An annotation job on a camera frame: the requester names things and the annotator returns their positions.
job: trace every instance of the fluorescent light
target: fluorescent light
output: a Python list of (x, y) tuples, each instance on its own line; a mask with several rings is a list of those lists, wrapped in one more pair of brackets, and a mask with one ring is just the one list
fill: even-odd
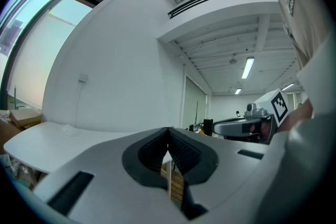
[(247, 58), (247, 60), (246, 60), (246, 65), (245, 65), (245, 69), (244, 69), (243, 76), (242, 76), (242, 79), (246, 79), (246, 78), (247, 78), (248, 74), (249, 74), (250, 71), (251, 71), (253, 62), (254, 62), (254, 57), (248, 57), (248, 58)]
[(286, 91), (287, 89), (289, 89), (289, 88), (292, 87), (293, 85), (294, 85), (294, 83), (288, 85), (287, 87), (284, 87), (282, 90), (283, 90), (283, 91)]

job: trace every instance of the ceiling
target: ceiling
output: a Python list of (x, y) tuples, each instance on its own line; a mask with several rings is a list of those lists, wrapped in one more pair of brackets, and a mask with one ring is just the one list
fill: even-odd
[[(301, 86), (293, 44), (280, 14), (261, 14), (223, 20), (187, 33), (174, 41), (197, 68), (213, 95), (266, 93), (294, 82)], [(247, 57), (255, 62), (242, 79)]]

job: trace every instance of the cardboard box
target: cardboard box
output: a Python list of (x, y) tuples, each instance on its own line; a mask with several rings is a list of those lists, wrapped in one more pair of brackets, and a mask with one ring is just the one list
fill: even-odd
[(9, 118), (18, 127), (41, 122), (41, 114), (34, 109), (11, 110)]
[(24, 129), (14, 123), (0, 119), (0, 154), (5, 154), (4, 144)]

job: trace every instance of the black slot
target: black slot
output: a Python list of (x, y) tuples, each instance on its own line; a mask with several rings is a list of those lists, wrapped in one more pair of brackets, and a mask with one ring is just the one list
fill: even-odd
[(262, 159), (264, 156), (262, 153), (257, 153), (257, 152), (247, 151), (247, 150), (240, 150), (238, 151), (238, 154), (251, 157), (254, 159)]
[(92, 179), (93, 175), (79, 172), (50, 200), (48, 205), (66, 216)]

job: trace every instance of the white desk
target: white desk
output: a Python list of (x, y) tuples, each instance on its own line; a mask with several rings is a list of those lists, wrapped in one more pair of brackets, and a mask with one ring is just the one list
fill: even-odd
[[(14, 136), (4, 150), (33, 169), (51, 173), (94, 145), (132, 134), (88, 131), (45, 122)], [(167, 152), (163, 163), (171, 166), (171, 160)]]

